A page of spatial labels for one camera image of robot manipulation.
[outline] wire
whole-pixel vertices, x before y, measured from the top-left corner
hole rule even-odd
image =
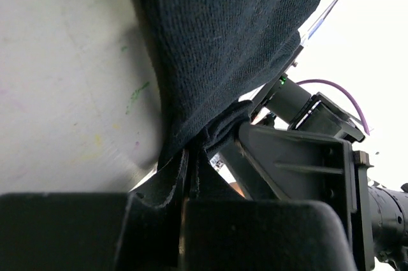
[[[333,82],[327,81],[327,80],[321,80],[321,79],[318,79],[318,78],[313,78],[311,80],[300,81],[300,82],[297,82],[296,84],[303,85],[303,84],[311,84],[311,83],[320,83],[320,84],[330,85],[330,86],[332,86],[334,88],[337,88],[339,91],[343,92],[343,94],[346,95],[346,97],[351,101],[351,103],[355,107],[355,109],[356,109],[356,111],[358,113],[358,116],[361,119],[361,124],[363,126],[364,132],[367,135],[370,135],[370,128],[368,127],[367,121],[365,120],[363,111],[361,110],[360,106],[357,104],[357,101],[353,98],[353,96],[348,91],[346,91],[339,84],[336,84],[336,83],[333,83]]]

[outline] purple cable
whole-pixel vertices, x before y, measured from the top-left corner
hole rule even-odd
[[[333,82],[327,81],[327,80],[321,80],[321,79],[318,79],[318,78],[314,78],[314,79],[311,79],[311,80],[300,81],[300,82],[297,82],[296,84],[303,85],[303,84],[310,84],[310,83],[321,83],[321,84],[330,85],[330,86],[332,86],[334,88],[337,88],[339,91],[343,92],[343,94],[345,94],[346,97],[349,98],[349,100],[351,101],[351,103],[355,107],[355,109],[356,109],[356,111],[358,113],[358,116],[361,119],[361,124],[363,125],[364,132],[367,135],[370,135],[370,129],[368,127],[367,121],[365,120],[363,111],[361,110],[360,106],[357,104],[357,101],[353,98],[352,95],[350,95],[350,93],[348,91],[346,91],[339,84],[336,84],[336,83],[333,83]]]

